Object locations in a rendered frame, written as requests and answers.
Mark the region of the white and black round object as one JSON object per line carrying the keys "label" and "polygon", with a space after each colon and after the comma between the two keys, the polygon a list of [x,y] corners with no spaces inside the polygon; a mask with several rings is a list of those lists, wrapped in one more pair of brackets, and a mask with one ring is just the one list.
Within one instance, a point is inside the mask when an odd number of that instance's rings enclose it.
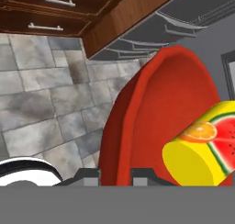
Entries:
{"label": "white and black round object", "polygon": [[57,169],[39,158],[13,157],[0,161],[0,186],[28,182],[36,186],[54,186],[62,181]]}

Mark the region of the dark wood drawer front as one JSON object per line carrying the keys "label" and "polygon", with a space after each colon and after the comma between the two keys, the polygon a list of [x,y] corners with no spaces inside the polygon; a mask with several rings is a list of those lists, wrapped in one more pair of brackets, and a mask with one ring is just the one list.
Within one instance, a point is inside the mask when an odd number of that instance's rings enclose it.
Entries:
{"label": "dark wood drawer front", "polygon": [[13,8],[15,10],[30,10],[43,14],[55,14],[57,16],[89,17],[97,20],[110,12],[121,0],[72,0],[76,6],[64,6],[46,2],[45,0],[0,0],[1,8]]}
{"label": "dark wood drawer front", "polygon": [[[29,23],[46,27],[60,26],[63,28],[63,31],[31,29],[28,28]],[[90,22],[83,18],[76,19],[30,13],[29,11],[18,11],[15,9],[0,9],[0,30],[4,32],[80,37],[89,25]]]}

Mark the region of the grey slatted furniture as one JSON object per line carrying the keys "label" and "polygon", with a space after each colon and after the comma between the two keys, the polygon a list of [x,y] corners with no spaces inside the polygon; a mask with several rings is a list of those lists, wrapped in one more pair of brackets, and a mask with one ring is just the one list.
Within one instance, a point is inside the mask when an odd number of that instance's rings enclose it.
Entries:
{"label": "grey slatted furniture", "polygon": [[95,53],[93,61],[145,57],[235,12],[235,0],[170,0]]}

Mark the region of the dark framed grey panel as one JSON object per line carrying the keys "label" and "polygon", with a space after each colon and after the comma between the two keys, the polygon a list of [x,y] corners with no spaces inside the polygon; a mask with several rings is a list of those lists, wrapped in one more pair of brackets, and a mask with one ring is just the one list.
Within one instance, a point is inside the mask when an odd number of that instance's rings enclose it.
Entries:
{"label": "dark framed grey panel", "polygon": [[232,80],[232,74],[229,65],[235,62],[235,50],[224,53],[221,55],[223,69],[225,73],[226,83],[229,92],[229,99],[235,100],[235,83]]}

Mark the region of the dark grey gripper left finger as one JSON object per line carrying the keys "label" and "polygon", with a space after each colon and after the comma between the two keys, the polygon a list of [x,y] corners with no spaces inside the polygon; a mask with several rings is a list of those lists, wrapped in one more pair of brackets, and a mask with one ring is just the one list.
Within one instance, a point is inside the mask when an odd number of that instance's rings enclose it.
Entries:
{"label": "dark grey gripper left finger", "polygon": [[80,168],[74,177],[58,183],[57,186],[99,186],[100,177],[98,168]]}

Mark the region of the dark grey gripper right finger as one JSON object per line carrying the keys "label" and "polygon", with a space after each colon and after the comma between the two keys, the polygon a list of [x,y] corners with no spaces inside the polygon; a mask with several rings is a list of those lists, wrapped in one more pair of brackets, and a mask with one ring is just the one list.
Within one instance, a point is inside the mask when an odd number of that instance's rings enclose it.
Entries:
{"label": "dark grey gripper right finger", "polygon": [[152,168],[133,168],[130,172],[130,177],[132,186],[173,185],[173,183],[157,176]]}

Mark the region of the yellow cup with fruit print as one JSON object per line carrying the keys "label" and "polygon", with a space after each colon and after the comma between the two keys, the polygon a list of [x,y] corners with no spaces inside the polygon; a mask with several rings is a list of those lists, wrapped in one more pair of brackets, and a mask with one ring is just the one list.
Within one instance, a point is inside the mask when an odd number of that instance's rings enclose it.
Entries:
{"label": "yellow cup with fruit print", "polygon": [[181,186],[233,185],[235,100],[215,104],[165,144],[162,159]]}

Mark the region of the red bowl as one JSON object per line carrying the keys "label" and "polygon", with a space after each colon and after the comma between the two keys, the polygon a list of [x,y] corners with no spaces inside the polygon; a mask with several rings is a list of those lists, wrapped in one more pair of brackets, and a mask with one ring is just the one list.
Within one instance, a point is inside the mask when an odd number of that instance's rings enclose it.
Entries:
{"label": "red bowl", "polygon": [[102,185],[130,185],[133,168],[167,172],[162,148],[222,102],[206,66],[182,46],[163,48],[120,91],[103,131]]}

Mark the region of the brown wood cabinet side panel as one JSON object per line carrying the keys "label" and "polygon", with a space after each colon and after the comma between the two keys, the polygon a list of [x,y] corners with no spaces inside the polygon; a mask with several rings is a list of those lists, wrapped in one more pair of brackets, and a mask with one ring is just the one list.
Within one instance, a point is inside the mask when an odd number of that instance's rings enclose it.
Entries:
{"label": "brown wood cabinet side panel", "polygon": [[170,0],[122,0],[82,36],[84,51],[91,58],[143,18]]}

